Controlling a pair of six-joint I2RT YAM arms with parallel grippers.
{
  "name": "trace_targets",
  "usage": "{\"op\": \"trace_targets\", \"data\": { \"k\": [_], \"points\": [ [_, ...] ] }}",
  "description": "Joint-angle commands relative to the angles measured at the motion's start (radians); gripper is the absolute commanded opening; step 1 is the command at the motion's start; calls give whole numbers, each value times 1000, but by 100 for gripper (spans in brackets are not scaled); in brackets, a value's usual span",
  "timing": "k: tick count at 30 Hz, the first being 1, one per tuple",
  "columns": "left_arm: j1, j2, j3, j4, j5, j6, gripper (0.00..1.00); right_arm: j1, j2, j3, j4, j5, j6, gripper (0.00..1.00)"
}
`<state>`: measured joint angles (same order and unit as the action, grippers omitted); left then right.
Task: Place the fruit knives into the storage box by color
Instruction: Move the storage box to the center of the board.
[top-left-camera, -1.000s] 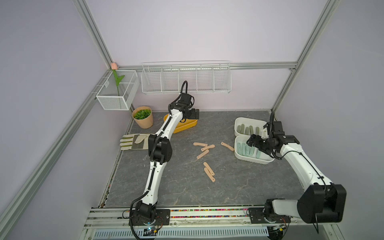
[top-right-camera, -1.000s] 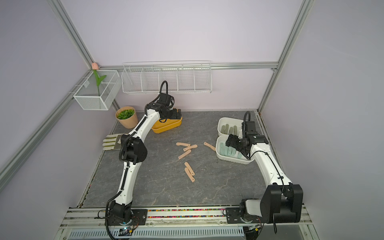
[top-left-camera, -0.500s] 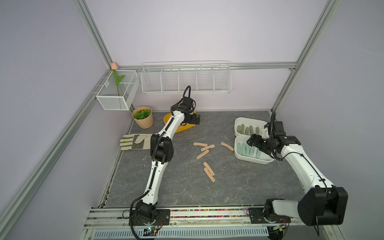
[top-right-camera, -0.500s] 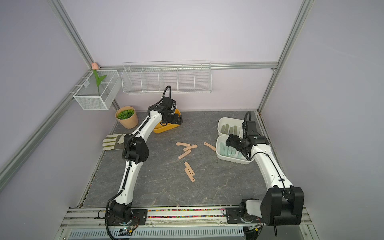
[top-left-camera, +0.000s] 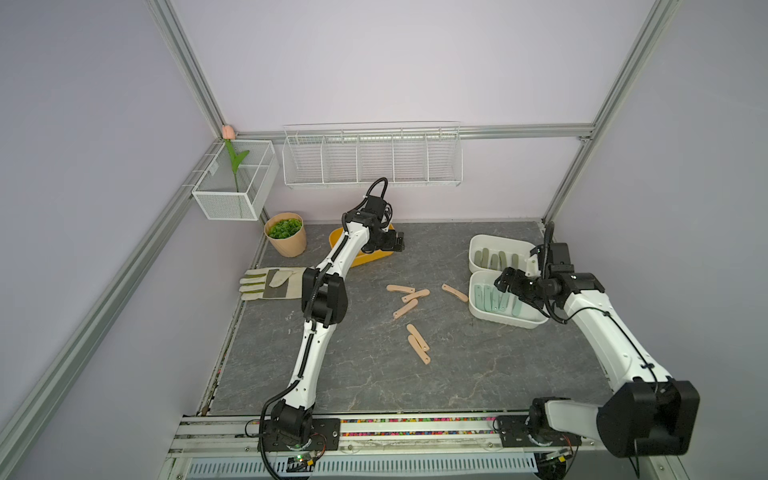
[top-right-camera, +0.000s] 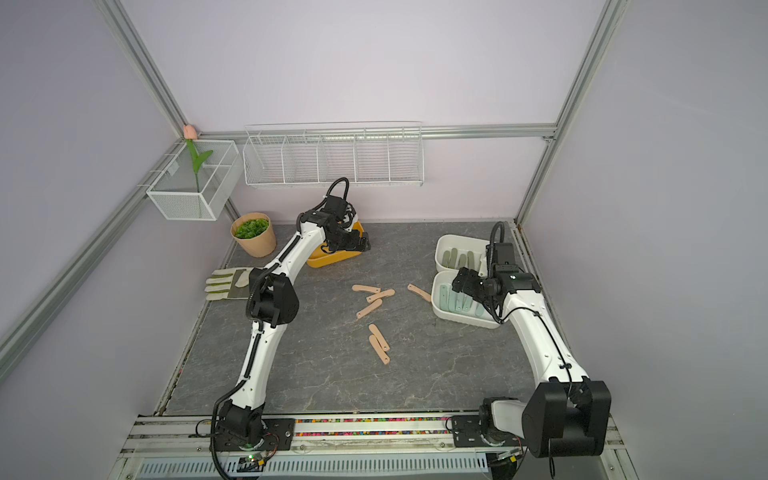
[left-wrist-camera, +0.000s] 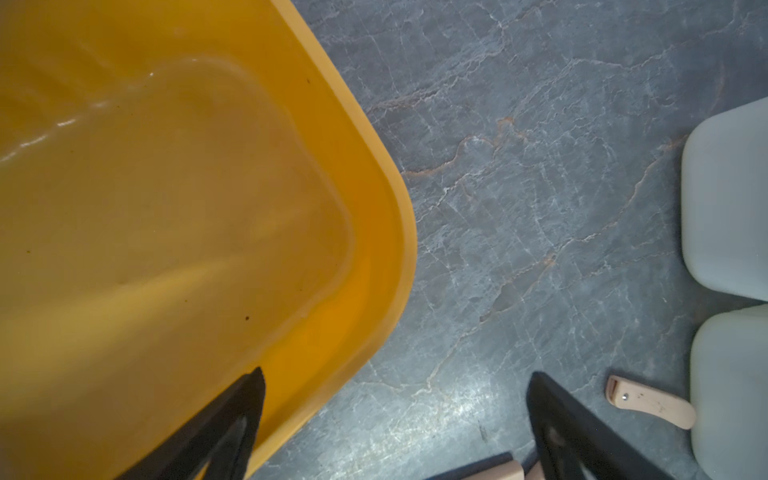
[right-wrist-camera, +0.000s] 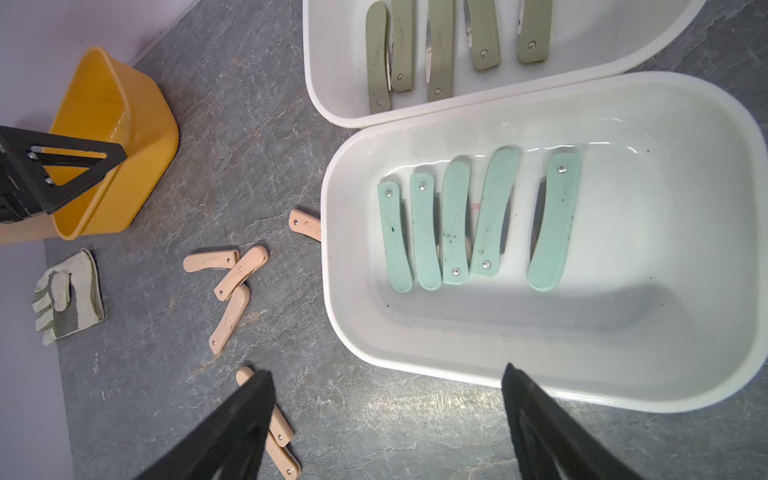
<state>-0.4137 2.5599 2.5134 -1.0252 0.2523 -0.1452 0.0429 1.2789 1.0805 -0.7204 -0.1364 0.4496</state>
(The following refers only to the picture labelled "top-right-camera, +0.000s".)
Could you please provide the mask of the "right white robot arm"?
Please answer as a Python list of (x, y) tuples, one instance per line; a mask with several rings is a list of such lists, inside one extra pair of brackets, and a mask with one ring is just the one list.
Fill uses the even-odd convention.
[(515, 247), (496, 223), (485, 251), (486, 273), (458, 270), (451, 288), (483, 307), (491, 320), (510, 323), (531, 364), (536, 388), (528, 401), (487, 398), (480, 409), (482, 435), (493, 444), (516, 436), (537, 458), (603, 453), (611, 394), (592, 380), (555, 327), (536, 277), (515, 262)]

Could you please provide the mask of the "white basin with knives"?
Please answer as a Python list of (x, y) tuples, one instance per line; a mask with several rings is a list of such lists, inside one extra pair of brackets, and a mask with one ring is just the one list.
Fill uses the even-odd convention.
[(458, 260), (457, 260), (455, 269), (445, 268), (440, 264), (444, 251), (446, 250), (450, 251), (452, 248), (457, 248), (458, 259), (461, 254), (466, 255), (468, 251), (474, 252), (475, 268), (473, 270), (478, 271), (481, 277), (485, 277), (488, 273), (487, 260), (486, 260), (486, 250), (488, 246), (489, 246), (488, 239), (479, 239), (479, 238), (466, 237), (466, 236), (453, 235), (453, 234), (443, 235), (438, 239), (436, 244), (435, 256), (434, 256), (436, 269), (438, 272), (458, 271), (459, 270)]

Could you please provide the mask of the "yellow plastic basin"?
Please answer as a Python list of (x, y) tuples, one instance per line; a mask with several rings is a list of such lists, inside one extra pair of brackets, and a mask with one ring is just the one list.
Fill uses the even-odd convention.
[(326, 246), (327, 244), (324, 243), (312, 252), (310, 257), (306, 261), (306, 264), (309, 267), (322, 268), (334, 263), (338, 263), (344, 260), (357, 257), (361, 254), (361, 251), (346, 251), (346, 250), (338, 250), (334, 253), (327, 253), (323, 250), (323, 248)]

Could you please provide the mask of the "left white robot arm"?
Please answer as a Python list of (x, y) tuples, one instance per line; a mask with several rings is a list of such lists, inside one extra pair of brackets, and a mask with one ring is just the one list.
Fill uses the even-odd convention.
[(300, 309), (294, 288), (298, 274), (318, 248), (331, 254), (370, 249), (368, 234), (354, 228), (349, 187), (346, 177), (332, 182), (319, 204), (298, 215), (294, 235), (276, 258), (249, 273), (245, 315), (252, 321), (251, 339), (236, 386), (214, 402), (212, 437), (229, 435), (246, 450), (264, 442), (269, 374), (280, 340)]

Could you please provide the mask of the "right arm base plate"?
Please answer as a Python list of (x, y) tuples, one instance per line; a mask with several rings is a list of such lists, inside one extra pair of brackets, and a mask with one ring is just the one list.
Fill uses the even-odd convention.
[(495, 433), (483, 429), (483, 421), (478, 414), (452, 415), (444, 421), (444, 426), (452, 436), (457, 448), (514, 448), (521, 447), (522, 441), (513, 434)]

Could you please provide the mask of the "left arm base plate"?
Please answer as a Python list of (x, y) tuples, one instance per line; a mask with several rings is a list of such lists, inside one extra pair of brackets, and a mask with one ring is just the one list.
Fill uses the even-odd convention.
[(287, 451), (291, 447), (296, 419), (289, 417), (256, 418), (247, 424), (217, 421), (213, 436), (217, 453)]

